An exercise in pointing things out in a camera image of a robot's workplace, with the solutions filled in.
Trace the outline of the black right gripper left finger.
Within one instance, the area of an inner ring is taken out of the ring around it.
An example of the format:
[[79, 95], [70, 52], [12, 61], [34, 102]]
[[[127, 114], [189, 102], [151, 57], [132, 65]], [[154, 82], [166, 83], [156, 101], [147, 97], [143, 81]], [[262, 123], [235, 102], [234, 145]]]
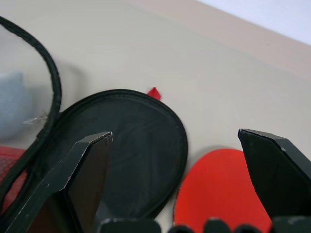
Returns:
[[111, 132], [76, 142], [17, 209], [5, 233], [89, 233], [103, 194]]

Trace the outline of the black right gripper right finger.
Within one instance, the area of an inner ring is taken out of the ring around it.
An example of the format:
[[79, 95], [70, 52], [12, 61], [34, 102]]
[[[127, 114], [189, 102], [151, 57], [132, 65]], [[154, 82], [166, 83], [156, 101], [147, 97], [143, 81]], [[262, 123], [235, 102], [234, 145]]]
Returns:
[[268, 216], [310, 216], [310, 160], [281, 136], [239, 129], [238, 138], [252, 185]]

